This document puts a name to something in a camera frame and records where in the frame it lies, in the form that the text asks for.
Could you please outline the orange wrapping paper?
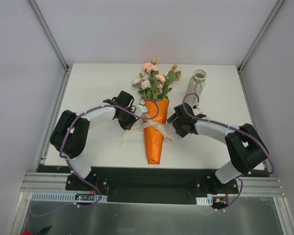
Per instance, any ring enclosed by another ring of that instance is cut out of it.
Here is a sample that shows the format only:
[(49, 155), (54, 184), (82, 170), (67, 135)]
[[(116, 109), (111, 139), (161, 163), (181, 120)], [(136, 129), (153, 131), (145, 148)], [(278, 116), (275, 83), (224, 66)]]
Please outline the orange wrapping paper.
[[(159, 124), (165, 124), (167, 120), (169, 100), (165, 99), (157, 101), (156, 103), (159, 107), (159, 113), (153, 121), (158, 122)], [(160, 164), (162, 145), (164, 141), (162, 133), (160, 130), (151, 125), (150, 127), (144, 129), (144, 140), (148, 164)]]

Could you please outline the pink flower bouquet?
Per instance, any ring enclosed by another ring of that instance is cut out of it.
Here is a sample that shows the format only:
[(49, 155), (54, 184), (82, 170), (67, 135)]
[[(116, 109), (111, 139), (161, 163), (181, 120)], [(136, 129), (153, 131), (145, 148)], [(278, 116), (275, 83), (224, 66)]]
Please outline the pink flower bouquet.
[(182, 77), (178, 65), (174, 64), (171, 69), (161, 74), (157, 61), (152, 60), (143, 65), (138, 78), (135, 78), (132, 87), (138, 91), (143, 99), (153, 101), (168, 100), (168, 93), (171, 92), (171, 85)]

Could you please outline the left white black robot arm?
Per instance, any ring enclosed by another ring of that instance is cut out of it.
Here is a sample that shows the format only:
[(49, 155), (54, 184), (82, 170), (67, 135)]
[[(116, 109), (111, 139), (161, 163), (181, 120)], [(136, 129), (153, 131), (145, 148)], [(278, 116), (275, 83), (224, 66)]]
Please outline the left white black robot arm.
[(133, 105), (134, 97), (121, 91), (117, 97), (104, 100), (101, 105), (81, 114), (70, 110), (62, 112), (50, 137), (61, 158), (64, 158), (71, 171), (79, 175), (77, 185), (89, 190), (94, 179), (89, 176), (90, 164), (86, 159), (86, 142), (89, 130), (105, 121), (118, 119), (120, 127), (130, 130), (138, 117), (147, 112), (143, 103)]

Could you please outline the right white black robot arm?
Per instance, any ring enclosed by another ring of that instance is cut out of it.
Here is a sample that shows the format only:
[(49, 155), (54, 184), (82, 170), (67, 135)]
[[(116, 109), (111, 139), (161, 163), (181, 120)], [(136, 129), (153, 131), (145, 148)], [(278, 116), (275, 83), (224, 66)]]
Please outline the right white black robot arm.
[(195, 115), (194, 109), (187, 103), (178, 105), (167, 122), (182, 138), (187, 134), (202, 135), (226, 145), (230, 160), (200, 183), (202, 190), (216, 195), (226, 190), (230, 181), (251, 172), (265, 161), (269, 153), (251, 124), (233, 127), (211, 120), (204, 114)]

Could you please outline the beige ribbed vase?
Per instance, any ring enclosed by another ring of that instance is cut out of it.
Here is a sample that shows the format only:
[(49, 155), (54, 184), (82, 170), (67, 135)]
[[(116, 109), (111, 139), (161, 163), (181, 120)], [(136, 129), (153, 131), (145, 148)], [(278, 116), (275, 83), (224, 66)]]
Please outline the beige ribbed vase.
[[(207, 79), (207, 74), (204, 70), (201, 70), (201, 69), (195, 70), (189, 80), (188, 87), (186, 90), (186, 95), (190, 93), (195, 93), (196, 95), (198, 95), (198, 97), (200, 97), (203, 92), (206, 79)], [(191, 107), (199, 103), (195, 95), (187, 96), (187, 98), (185, 99), (185, 102), (189, 104)]]

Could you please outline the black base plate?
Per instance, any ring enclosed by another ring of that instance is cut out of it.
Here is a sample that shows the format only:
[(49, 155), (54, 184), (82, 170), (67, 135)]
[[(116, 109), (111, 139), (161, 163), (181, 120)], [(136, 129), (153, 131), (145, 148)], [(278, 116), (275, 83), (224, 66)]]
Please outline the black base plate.
[(86, 181), (69, 172), (67, 166), (40, 166), (39, 173), (68, 173), (66, 191), (87, 192), (97, 187), (108, 202), (194, 205), (198, 198), (220, 197), (228, 204), (230, 196), (241, 194), (245, 179), (222, 185), (215, 182), (214, 169), (162, 169), (92, 167)]

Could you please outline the right aluminium frame post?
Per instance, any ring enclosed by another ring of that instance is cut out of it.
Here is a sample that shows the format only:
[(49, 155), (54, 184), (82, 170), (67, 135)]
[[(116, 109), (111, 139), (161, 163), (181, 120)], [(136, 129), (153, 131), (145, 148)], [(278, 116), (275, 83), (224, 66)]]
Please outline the right aluminium frame post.
[(265, 36), (267, 30), (269, 29), (270, 25), (276, 18), (277, 14), (279, 13), (281, 7), (285, 3), (285, 0), (277, 0), (276, 3), (273, 5), (273, 8), (269, 12), (268, 16), (266, 17), (263, 25), (261, 26), (259, 32), (257, 33), (255, 39), (253, 40), (250, 48), (248, 49), (246, 55), (244, 56), (241, 64), (238, 66), (237, 71), (238, 74), (241, 74), (245, 66), (247, 65), (248, 61), (250, 60), (251, 56), (254, 54), (255, 50), (259, 46), (261, 40)]

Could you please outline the aluminium frame post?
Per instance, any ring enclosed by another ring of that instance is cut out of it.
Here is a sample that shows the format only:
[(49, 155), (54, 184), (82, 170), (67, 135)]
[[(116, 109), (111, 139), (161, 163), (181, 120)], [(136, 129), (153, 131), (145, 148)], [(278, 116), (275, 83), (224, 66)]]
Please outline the aluminium frame post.
[(39, 23), (49, 45), (51, 46), (51, 49), (53, 50), (53, 52), (55, 53), (59, 63), (61, 64), (61, 66), (63, 67), (64, 71), (67, 72), (70, 69), (69, 64), (67, 63), (66, 59), (64, 58), (44, 16), (43, 13), (41, 11), (41, 9), (39, 8), (37, 1), (36, 0), (28, 0), (27, 1), (31, 10), (34, 13), (34, 16), (36, 17), (37, 22)]
[(250, 48), (248, 49), (246, 55), (244, 56), (241, 64), (238, 66), (237, 71), (238, 74), (241, 74), (245, 66), (247, 65), (248, 61), (250, 60), (251, 56), (254, 54), (255, 50), (259, 46), (261, 40), (265, 36), (267, 30), (269, 29), (270, 25), (276, 18), (277, 14), (279, 13), (281, 7), (285, 3), (285, 0), (277, 0), (276, 3), (273, 5), (273, 8), (269, 12), (268, 16), (266, 17), (263, 25), (261, 26), (259, 32), (257, 33), (255, 39), (253, 40)]

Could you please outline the aluminium front rail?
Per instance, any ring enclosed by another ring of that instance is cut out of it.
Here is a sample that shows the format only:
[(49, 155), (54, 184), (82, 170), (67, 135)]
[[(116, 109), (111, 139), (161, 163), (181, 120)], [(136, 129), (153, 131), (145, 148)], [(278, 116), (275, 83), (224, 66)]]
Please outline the aluminium front rail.
[[(95, 177), (94, 185), (104, 194), (116, 189), (185, 189), (189, 193), (204, 193), (200, 180), (194, 177), (160, 176), (152, 180), (143, 176), (136, 179), (133, 176), (120, 178), (116, 175), (107, 178)], [(34, 192), (88, 192), (93, 187), (81, 182), (74, 176), (65, 173), (27, 173), (24, 177), (21, 191)], [(278, 178), (243, 177), (232, 180), (219, 190), (219, 193), (229, 192), (231, 195), (242, 193), (245, 197), (285, 197), (286, 193)]]

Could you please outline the left aluminium frame post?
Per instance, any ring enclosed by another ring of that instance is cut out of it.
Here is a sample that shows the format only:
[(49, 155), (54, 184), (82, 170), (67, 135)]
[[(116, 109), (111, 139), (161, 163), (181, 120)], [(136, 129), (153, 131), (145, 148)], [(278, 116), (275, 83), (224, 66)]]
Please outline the left aluminium frame post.
[(64, 58), (44, 16), (43, 13), (41, 11), (41, 9), (39, 8), (37, 1), (36, 0), (28, 0), (27, 1), (31, 10), (34, 13), (34, 16), (36, 17), (37, 22), (39, 23), (49, 45), (51, 46), (51, 49), (53, 50), (53, 52), (55, 53), (59, 63), (61, 64), (61, 66), (63, 67), (64, 71), (67, 72), (70, 69), (69, 64), (67, 63), (66, 59)]

